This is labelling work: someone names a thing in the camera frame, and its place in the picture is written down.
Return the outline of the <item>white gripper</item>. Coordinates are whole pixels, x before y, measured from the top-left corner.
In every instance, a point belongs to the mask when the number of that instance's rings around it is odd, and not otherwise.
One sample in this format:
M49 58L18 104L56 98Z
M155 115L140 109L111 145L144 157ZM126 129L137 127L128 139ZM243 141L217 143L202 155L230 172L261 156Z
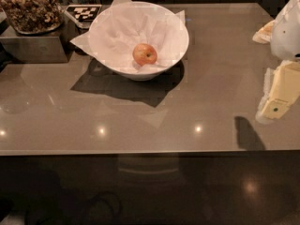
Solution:
M256 120L270 124L280 119L300 97L300 0L289 0L274 21L258 30L252 40L270 42L271 53L284 60L264 74L263 97Z

